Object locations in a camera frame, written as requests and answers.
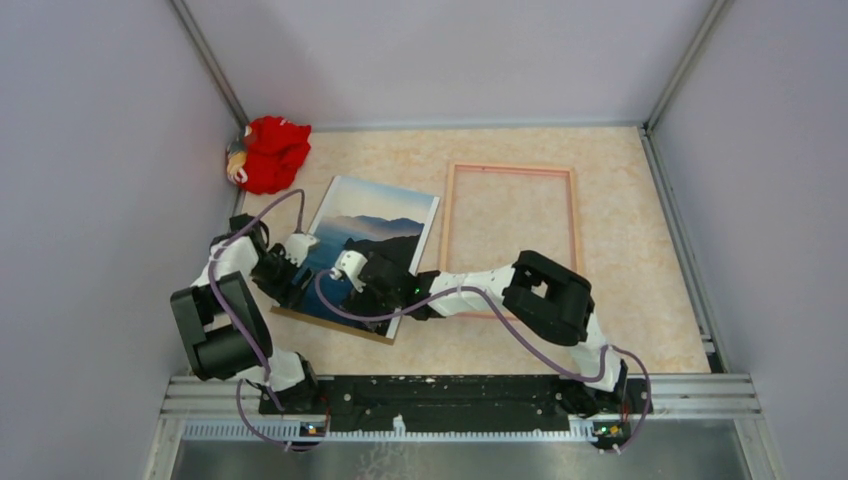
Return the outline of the seascape photo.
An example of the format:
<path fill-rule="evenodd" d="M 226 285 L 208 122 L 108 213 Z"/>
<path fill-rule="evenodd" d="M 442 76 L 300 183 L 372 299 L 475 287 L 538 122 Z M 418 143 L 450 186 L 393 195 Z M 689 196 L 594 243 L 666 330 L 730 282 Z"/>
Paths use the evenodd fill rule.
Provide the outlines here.
<path fill-rule="evenodd" d="M 308 230 L 319 243 L 303 268 L 329 270 L 343 251 L 353 249 L 373 251 L 416 273 L 439 203 L 437 195 L 336 176 Z M 340 316 L 319 299 L 312 281 L 298 306 L 274 303 L 271 312 L 387 345 L 395 342 L 401 321 L 363 323 Z"/>

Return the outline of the pink wooden picture frame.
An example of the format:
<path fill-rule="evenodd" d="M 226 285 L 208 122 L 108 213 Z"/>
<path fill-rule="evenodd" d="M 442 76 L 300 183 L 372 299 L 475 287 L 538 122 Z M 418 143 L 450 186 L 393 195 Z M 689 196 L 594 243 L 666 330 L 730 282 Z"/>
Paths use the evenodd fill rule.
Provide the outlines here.
<path fill-rule="evenodd" d="M 438 268 L 487 270 L 535 250 L 586 271 L 571 167 L 455 162 L 448 169 Z"/>

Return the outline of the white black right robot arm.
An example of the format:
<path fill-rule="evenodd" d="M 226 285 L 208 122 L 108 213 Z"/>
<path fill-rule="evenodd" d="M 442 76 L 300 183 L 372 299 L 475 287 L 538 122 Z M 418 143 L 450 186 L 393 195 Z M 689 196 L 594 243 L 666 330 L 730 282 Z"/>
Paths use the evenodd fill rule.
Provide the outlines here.
<path fill-rule="evenodd" d="M 538 252 L 522 251 L 515 262 L 485 271 L 412 274 L 381 254 L 345 250 L 330 276 L 352 284 L 339 309 L 363 323 L 396 314 L 419 321 L 483 312 L 517 319 L 574 360 L 577 369 L 566 377 L 579 385 L 563 397 L 573 413 L 627 418 L 634 411 L 628 366 L 603 333 L 591 283 Z"/>

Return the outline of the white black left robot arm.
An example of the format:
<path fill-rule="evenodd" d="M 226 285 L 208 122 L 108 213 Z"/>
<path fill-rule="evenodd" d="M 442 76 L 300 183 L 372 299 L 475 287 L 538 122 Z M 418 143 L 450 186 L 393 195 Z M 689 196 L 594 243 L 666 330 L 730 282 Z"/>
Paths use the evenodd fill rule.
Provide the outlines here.
<path fill-rule="evenodd" d="M 251 289 L 281 306 L 304 299 L 314 273 L 306 267 L 318 239 L 295 231 L 271 243 L 269 227 L 254 216 L 229 220 L 215 237 L 198 278 L 173 293 L 170 306 L 192 373 L 203 381 L 243 379 L 265 388 L 297 413 L 319 404 L 315 373 L 303 355 L 274 346 Z"/>

